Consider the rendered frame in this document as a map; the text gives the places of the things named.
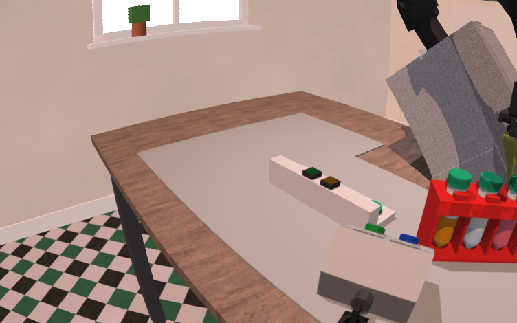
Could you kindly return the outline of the light grey flat mat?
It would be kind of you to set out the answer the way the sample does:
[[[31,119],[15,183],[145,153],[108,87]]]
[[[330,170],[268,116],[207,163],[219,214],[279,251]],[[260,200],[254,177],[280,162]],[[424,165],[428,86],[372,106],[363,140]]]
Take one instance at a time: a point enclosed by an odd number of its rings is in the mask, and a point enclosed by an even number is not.
[[[385,144],[298,113],[138,152],[164,185],[264,279],[319,323],[353,307],[317,294],[340,225],[269,183],[282,155],[396,211],[416,237],[428,190],[357,156]],[[517,263],[432,261],[407,323],[517,323]]]

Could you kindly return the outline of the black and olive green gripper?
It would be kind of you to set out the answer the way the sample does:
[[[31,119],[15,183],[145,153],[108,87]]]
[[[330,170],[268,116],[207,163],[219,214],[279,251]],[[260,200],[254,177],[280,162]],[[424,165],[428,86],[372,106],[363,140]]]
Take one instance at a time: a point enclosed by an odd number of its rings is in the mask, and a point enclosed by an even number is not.
[[[507,131],[504,132],[502,136],[507,162],[507,185],[509,185],[509,181],[511,176],[514,174],[517,165],[517,137],[514,137],[515,133],[510,132],[511,116],[509,116],[509,107],[500,111],[498,121],[510,124],[507,127]]]

